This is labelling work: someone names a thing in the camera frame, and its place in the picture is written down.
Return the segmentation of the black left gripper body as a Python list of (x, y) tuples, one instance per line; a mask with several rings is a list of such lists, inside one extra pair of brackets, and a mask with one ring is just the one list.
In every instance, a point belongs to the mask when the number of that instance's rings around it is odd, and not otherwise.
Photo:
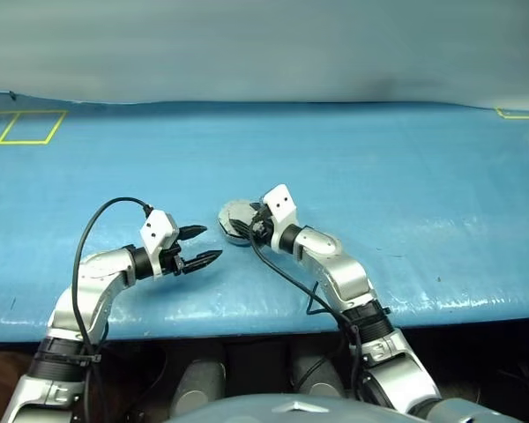
[(160, 252), (160, 267), (163, 275), (174, 274), (180, 275), (183, 272), (184, 262), (180, 254), (182, 248), (179, 241), (183, 239), (183, 229), (178, 229), (178, 234), (173, 242), (161, 250)]

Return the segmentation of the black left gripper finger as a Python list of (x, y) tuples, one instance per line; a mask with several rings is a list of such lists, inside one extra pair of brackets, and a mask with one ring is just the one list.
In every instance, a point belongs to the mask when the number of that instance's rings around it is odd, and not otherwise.
[(194, 271), (204, 269), (206, 266), (217, 260), (221, 254), (222, 250), (207, 250), (190, 260), (185, 260), (183, 262), (183, 274), (190, 274)]
[(179, 228), (179, 232), (177, 235), (178, 241), (187, 241), (193, 238), (198, 237), (200, 234), (205, 232), (207, 230), (206, 226), (202, 225), (189, 225), (189, 226), (182, 226)]

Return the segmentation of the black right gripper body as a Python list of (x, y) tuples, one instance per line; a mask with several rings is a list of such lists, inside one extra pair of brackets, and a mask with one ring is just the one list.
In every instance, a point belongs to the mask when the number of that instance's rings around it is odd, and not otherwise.
[(255, 210), (253, 211), (255, 212), (253, 217), (257, 218), (258, 232), (252, 235), (252, 239), (250, 240), (250, 245), (256, 246), (258, 248), (261, 248), (263, 246), (270, 247), (272, 235), (274, 233), (274, 224), (272, 222), (272, 212), (270, 211), (270, 208), (267, 205), (264, 205), (262, 211), (255, 211)]

